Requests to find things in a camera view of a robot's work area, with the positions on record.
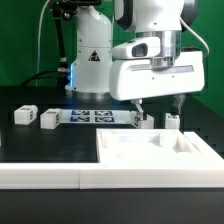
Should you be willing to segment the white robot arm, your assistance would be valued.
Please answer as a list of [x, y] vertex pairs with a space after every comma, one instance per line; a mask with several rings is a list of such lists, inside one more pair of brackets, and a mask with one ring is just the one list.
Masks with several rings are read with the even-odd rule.
[[178, 115], [189, 92], [204, 86], [202, 52], [181, 46], [181, 34], [198, 14], [199, 0], [113, 0], [114, 22], [134, 38], [112, 45], [112, 21], [95, 0], [77, 5], [77, 57], [68, 88], [77, 95], [140, 105], [144, 98], [173, 95]]

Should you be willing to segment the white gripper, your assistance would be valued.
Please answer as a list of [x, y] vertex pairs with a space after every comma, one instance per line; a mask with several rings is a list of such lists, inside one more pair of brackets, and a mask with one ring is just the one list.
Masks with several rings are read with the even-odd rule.
[[119, 101], [132, 100], [138, 120], [143, 120], [142, 98], [175, 95], [172, 115], [180, 115], [186, 95], [204, 87], [201, 51], [184, 51], [173, 65], [158, 67], [153, 60], [160, 53], [158, 37], [136, 38], [112, 49], [115, 58], [110, 70], [109, 91]]

